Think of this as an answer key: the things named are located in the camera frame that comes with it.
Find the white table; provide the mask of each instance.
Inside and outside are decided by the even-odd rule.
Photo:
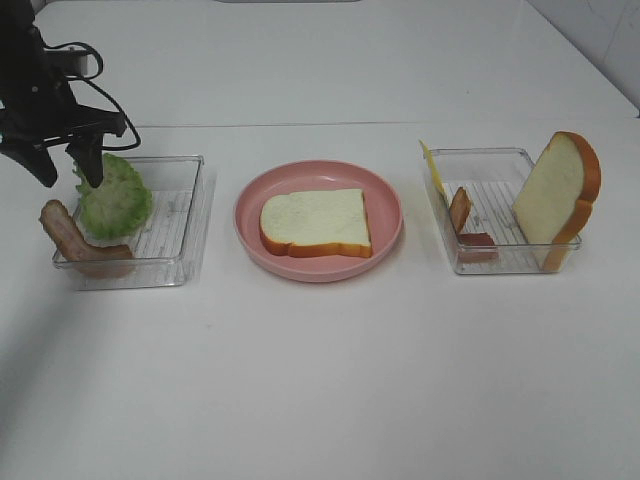
[[[459,277],[426,197],[432,147],[583,133],[603,188],[556,275]],[[201,277],[72,292],[37,222],[74,198],[0,162],[0,478],[23,480],[640,477],[637,122],[546,120],[149,128],[138,152],[201,153],[218,172]],[[287,281],[252,263],[233,202],[308,158],[384,176],[401,242],[362,276]]]
[[[524,0],[57,1],[36,23],[96,47],[138,125],[638,114]]]

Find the bread crust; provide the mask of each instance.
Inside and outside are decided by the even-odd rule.
[[[553,137],[551,137],[547,149],[551,147],[554,138],[558,135],[564,135],[571,139],[578,149],[578,153],[582,159],[584,180],[582,191],[576,199],[573,213],[553,238],[553,244],[570,242],[586,225],[593,210],[593,203],[596,198],[598,198],[602,182],[598,156],[584,137],[574,132],[556,132]],[[558,271],[568,252],[569,250],[566,248],[553,248],[545,258],[542,270],[548,272]]]
[[[264,248],[272,255],[296,258],[324,257],[327,255],[344,255],[347,257],[369,258],[373,255],[373,248],[366,245],[349,243],[323,243],[319,245],[296,245],[295,243],[280,243],[271,240],[260,226],[260,240]]]

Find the bread slice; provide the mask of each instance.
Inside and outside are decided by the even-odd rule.
[[[260,214],[260,238],[273,255],[372,255],[363,191],[310,190],[269,198]]]
[[[587,223],[600,191],[600,163],[580,135],[556,132],[518,194],[513,212],[530,244],[571,241]],[[544,271],[559,270],[568,250],[541,251]]]

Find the black cable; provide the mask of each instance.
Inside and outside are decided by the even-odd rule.
[[[100,88],[95,83],[93,83],[90,79],[85,78],[85,77],[77,77],[76,80],[83,81],[84,83],[89,85],[91,88],[93,88],[96,92],[102,94],[107,100],[109,100],[113,104],[113,106],[116,107],[118,112],[120,112],[124,116],[124,121],[126,122],[127,126],[131,129],[131,133],[133,133],[133,136],[136,139],[135,142],[132,143],[131,145],[123,145],[123,146],[118,146],[118,147],[104,147],[103,146],[102,150],[106,150],[107,152],[118,152],[118,151],[122,151],[122,150],[131,150],[132,148],[138,147],[142,143],[142,141],[140,139],[140,134],[138,134],[138,131],[136,130],[136,127],[133,126],[133,123],[131,123],[131,120],[129,120],[129,117],[127,116],[125,111],[122,109],[120,104],[118,102],[116,102],[116,100],[111,95],[109,95],[102,88]]]
[[[105,147],[105,146],[103,146],[102,150],[103,151],[107,151],[107,152],[118,152],[118,151],[123,151],[123,150],[131,150],[132,148],[136,148],[136,147],[140,146],[140,144],[142,143],[141,139],[140,139],[140,135],[138,134],[138,131],[136,130],[136,128],[133,126],[133,123],[131,122],[131,120],[129,119],[127,114],[125,113],[124,109],[120,106],[120,104],[111,95],[109,95],[105,90],[103,90],[102,88],[100,88],[98,85],[96,85],[95,83],[93,83],[91,81],[94,78],[96,78],[98,75],[100,75],[102,73],[102,71],[104,70],[104,60],[102,59],[102,56],[98,53],[98,51],[95,48],[93,48],[91,45],[89,45],[87,43],[84,43],[84,42],[68,42],[68,43],[62,43],[60,45],[55,45],[55,46],[52,46],[52,47],[50,47],[49,45],[44,43],[44,41],[42,43],[49,50],[61,50],[63,48],[72,47],[72,46],[80,47],[80,48],[83,48],[84,50],[88,51],[89,54],[95,59],[96,64],[98,65],[98,71],[95,74],[93,74],[91,76],[66,75],[65,78],[68,81],[80,80],[80,81],[86,83],[87,85],[89,85],[96,92],[100,93],[107,100],[109,100],[112,103],[112,105],[118,110],[118,112],[120,112],[123,115],[125,123],[131,129],[131,133],[133,133],[133,136],[135,137],[134,143],[132,143],[130,145],[122,145],[122,146],[117,146],[117,147]]]

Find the white wall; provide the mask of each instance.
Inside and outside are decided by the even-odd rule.
[[[640,0],[528,0],[640,108]]]

